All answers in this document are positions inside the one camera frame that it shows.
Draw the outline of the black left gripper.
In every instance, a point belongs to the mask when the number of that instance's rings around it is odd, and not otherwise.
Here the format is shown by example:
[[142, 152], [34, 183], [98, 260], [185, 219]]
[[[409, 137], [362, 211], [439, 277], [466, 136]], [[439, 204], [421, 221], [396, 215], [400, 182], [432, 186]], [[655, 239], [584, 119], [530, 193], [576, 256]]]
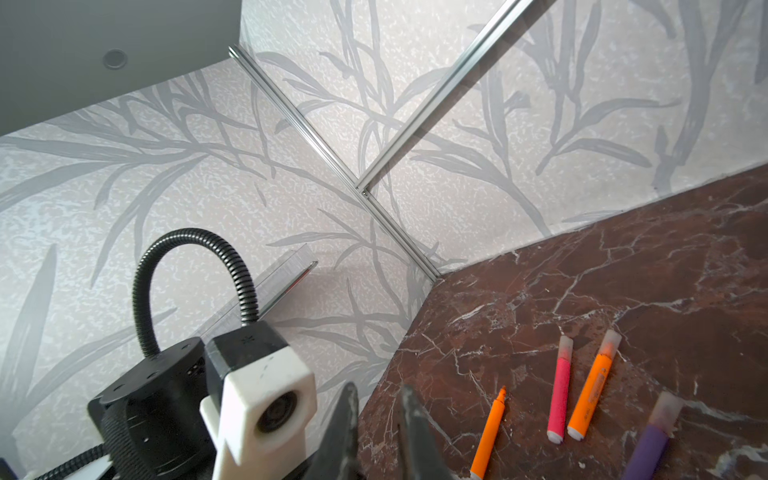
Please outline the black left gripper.
[[193, 337], [143, 359], [88, 402], [120, 479], [208, 479], [214, 447], [199, 413], [204, 343]]

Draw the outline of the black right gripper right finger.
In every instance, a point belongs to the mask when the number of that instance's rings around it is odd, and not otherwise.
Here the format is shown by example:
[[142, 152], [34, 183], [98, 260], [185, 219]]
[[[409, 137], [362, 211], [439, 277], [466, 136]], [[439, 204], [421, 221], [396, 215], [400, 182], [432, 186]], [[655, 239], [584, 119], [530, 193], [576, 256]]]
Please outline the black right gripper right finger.
[[454, 478], [437, 449], [427, 413], [416, 391], [403, 385], [398, 393], [397, 445], [402, 479]]

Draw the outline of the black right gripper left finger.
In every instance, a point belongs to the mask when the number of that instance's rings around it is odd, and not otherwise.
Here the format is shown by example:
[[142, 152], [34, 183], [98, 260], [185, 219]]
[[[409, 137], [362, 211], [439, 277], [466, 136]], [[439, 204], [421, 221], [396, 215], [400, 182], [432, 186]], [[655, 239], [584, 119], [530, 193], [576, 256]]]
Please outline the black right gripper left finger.
[[348, 382], [340, 391], [327, 430], [313, 455], [304, 480], [353, 480], [359, 477], [358, 390]]

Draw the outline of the pink marker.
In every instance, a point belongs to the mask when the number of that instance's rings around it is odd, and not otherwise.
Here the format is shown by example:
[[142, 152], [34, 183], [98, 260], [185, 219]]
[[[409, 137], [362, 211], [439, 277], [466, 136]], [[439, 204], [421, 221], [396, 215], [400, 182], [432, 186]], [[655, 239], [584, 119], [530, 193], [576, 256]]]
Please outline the pink marker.
[[547, 424], [547, 438], [557, 445], [563, 443], [565, 436], [572, 354], [573, 339], [561, 336]]

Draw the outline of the orange highlighter marker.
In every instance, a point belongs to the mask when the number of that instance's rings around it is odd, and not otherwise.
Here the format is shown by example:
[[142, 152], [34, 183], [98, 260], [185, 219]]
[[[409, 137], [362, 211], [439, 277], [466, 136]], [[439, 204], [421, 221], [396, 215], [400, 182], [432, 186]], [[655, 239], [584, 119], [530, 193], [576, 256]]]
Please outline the orange highlighter marker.
[[574, 440], [582, 441], [587, 434], [621, 340], [621, 335], [611, 329], [604, 335], [567, 425], [567, 433]]

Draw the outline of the purple marker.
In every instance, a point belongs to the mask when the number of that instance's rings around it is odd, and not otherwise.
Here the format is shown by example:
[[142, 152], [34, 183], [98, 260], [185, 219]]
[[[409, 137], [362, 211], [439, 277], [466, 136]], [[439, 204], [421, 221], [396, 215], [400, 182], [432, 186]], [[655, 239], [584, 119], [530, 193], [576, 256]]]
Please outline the purple marker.
[[648, 480], [653, 477], [683, 405], [682, 399], [669, 392], [659, 395], [622, 480]]

